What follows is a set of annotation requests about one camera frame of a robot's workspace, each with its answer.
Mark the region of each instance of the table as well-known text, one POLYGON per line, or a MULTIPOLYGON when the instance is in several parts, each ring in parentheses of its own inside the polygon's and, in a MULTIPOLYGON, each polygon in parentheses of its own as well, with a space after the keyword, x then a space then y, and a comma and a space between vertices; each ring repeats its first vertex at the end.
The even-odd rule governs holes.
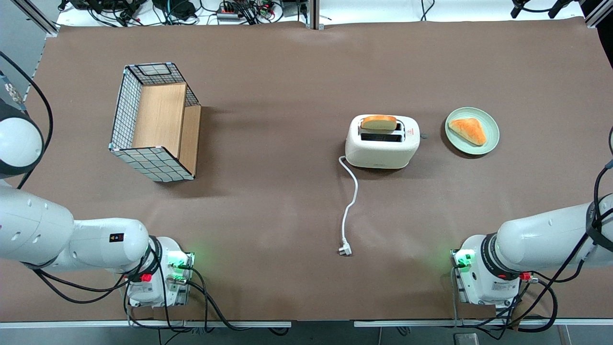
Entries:
MULTIPOLYGON (((25 189, 76 219, 130 217, 176 239, 196 252, 196 268, 232 320, 448 319, 450 249, 505 220, 590 199, 610 156, 612 77, 581 18, 323 31, 296 23, 65 27, 48 40, 36 75, 56 131, 25 189), (154 183, 107 151, 123 66, 159 61, 176 63, 207 107, 194 181, 154 183), (492 153, 467 159, 441 136, 460 106, 497 120, 492 153), (337 158, 349 121, 371 112, 411 116, 429 138, 405 169, 355 169, 354 256, 339 257, 353 186, 337 158)), ((36 96, 28 107, 43 124, 36 96)), ((119 293, 75 306, 18 263, 0 269, 2 322, 124 320, 119 293)), ((557 285, 559 316, 611 319, 603 293, 611 271, 587 269, 557 285)), ((113 281, 105 271, 63 277, 113 281)), ((465 307, 464 317, 492 315, 465 307)), ((171 314, 197 320, 202 309, 192 301, 171 314)))
MULTIPOLYGON (((196 8, 200 2, 191 0, 196 8)), ((531 0, 527 8, 547 9, 553 6, 555 1, 551 0, 531 0)), ((219 7, 218 0, 203 0, 205 8, 215 10, 219 7)), ((280 12, 279 6, 274 6, 275 13, 280 12)), ((512 10, 511 0, 438 0, 428 12, 429 21, 505 21, 512 20, 510 12, 512 10)), ((218 25, 219 23, 209 17, 211 12, 200 9, 197 12, 199 20, 197 25, 218 25)), ((376 23, 376 22, 403 22, 419 21, 422 16, 421 2, 417 0, 385 0, 373 2, 370 0, 326 0, 321 2, 321 23, 324 25, 336 25, 347 23, 376 23)), ((150 25, 158 23, 160 20, 153 12, 151 1, 143 4, 137 12, 137 18, 141 23, 150 25)), ((578 2, 572 2, 563 8, 555 17, 556 20, 573 17, 583 17, 583 12, 578 2)), ((116 23, 108 18, 103 18, 111 23, 116 23)), ((284 17, 280 21, 304 21, 302 16, 284 17)), ((529 13, 522 11, 516 20, 549 20, 546 13, 529 13)), ((104 24, 92 19, 87 11, 75 10, 72 5, 68 5, 58 18, 58 24, 69 26, 104 26, 104 24)), ((222 22, 225 25, 236 25, 237 23, 222 22)))

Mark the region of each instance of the toaster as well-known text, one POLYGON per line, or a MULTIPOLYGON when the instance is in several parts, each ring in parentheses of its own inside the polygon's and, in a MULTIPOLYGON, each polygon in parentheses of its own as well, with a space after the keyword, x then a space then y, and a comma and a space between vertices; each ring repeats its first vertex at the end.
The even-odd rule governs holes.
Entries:
POLYGON ((419 125, 410 117, 394 116, 394 130, 362 128, 362 121, 372 115, 356 116, 349 126, 345 156, 349 164, 361 168, 404 168, 419 147, 419 125))

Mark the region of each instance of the bread slice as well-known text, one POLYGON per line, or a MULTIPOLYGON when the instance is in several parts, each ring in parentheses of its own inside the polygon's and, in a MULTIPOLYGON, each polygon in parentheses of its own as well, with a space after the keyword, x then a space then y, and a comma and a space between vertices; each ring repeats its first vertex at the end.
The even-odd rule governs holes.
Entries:
POLYGON ((362 128, 393 131, 396 129, 396 118, 389 115, 371 115, 362 120, 362 128))
POLYGON ((474 117, 451 120, 449 128, 475 145, 481 146, 487 141, 481 122, 474 117))

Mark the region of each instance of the green plate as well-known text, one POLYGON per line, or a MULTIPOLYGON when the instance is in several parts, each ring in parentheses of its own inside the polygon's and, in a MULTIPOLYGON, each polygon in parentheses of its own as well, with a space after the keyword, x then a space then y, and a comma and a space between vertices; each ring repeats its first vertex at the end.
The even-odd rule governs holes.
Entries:
POLYGON ((452 111, 445 121, 445 133, 453 146, 471 155, 484 155, 490 152, 498 145, 498 141, 500 140, 500 130, 498 129, 496 121, 494 121, 490 114, 481 109, 472 107, 464 107, 452 111), (485 137, 487 138, 487 141, 482 146, 473 144, 449 128, 449 122, 451 120, 467 117, 474 117, 481 122, 483 130, 485 131, 485 137))

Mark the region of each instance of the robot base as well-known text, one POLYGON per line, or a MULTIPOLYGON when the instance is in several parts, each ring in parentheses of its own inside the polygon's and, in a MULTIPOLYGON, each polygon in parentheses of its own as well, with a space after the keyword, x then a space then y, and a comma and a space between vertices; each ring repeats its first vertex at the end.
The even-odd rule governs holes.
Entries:
POLYGON ((470 236, 459 250, 452 250, 454 265, 467 265, 456 270, 460 301, 471 304, 494 304, 497 309, 511 305, 519 290, 520 279, 506 281, 494 276, 481 258, 485 235, 470 236))
MULTIPOLYGON (((173 239, 168 237, 158 237, 161 246, 162 257, 160 267, 151 274, 149 281, 130 283, 128 285, 129 304, 133 307, 152 306, 162 307, 181 306, 187 304, 189 295, 189 285, 185 281, 191 279, 192 268, 194 265, 194 254, 184 253, 181 247, 173 239)), ((145 262, 154 260, 154 253, 145 262)))

